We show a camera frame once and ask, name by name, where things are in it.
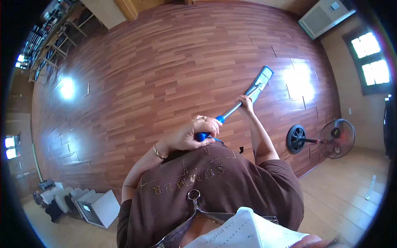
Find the keyring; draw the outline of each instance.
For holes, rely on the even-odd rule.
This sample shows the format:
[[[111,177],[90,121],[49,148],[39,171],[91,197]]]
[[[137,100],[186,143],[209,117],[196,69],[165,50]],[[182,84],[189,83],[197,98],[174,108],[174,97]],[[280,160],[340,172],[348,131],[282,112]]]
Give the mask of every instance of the keyring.
[[[198,196],[197,197],[194,197],[193,195],[192,195],[192,193],[194,193],[194,192],[197,192],[198,193]],[[192,189],[192,190],[189,190],[189,192],[187,193],[187,198],[189,199],[189,200],[197,200],[198,198],[200,197],[200,191],[198,191],[197,189]]]

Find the air conditioner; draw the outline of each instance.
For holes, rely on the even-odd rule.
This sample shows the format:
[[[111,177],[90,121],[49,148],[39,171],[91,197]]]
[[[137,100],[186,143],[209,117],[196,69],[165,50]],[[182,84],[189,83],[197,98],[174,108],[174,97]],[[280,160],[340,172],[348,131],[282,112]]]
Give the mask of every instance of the air conditioner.
[[[298,23],[314,40],[355,12],[351,1],[320,0]]]

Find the wooden floor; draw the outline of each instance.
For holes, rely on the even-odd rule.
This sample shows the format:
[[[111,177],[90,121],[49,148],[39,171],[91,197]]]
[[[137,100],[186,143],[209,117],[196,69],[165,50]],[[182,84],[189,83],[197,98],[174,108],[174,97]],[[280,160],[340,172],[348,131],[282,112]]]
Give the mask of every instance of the wooden floor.
[[[345,157],[327,159],[299,181],[304,218],[299,232],[355,245],[370,225],[386,188],[390,161],[383,154],[353,148]],[[372,177],[376,182],[368,200]]]
[[[95,247],[117,248],[116,232],[118,218],[108,229],[75,219],[68,215],[61,216],[57,223],[51,222],[45,208],[38,206],[34,200],[23,204],[23,210],[36,235],[45,247]]]
[[[326,54],[290,14],[250,3],[162,5],[105,32],[96,28],[34,89],[32,129],[43,178],[113,189],[120,200],[134,163],[164,134],[197,114],[218,116],[264,65],[275,72],[254,105],[282,159],[302,176],[324,160],[316,146],[291,155],[294,124],[316,138],[340,117]],[[73,92],[62,97],[71,79]],[[253,160],[239,113],[217,137]]]

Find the white face mask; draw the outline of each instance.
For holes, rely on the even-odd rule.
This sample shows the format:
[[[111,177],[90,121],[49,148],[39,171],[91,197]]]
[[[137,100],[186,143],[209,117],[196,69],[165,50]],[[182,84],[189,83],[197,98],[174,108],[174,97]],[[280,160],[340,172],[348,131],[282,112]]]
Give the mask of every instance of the white face mask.
[[[307,235],[274,224],[255,214],[251,208],[241,207],[222,226],[199,236],[185,247],[290,247]]]

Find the fan base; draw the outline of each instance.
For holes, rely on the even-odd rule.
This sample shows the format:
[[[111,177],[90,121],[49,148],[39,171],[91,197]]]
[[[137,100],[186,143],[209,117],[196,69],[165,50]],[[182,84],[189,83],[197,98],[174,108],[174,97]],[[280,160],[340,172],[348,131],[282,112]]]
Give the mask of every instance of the fan base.
[[[297,154],[304,148],[304,141],[300,139],[305,139],[306,133],[301,125],[294,125],[290,128],[287,133],[287,148],[290,153]]]

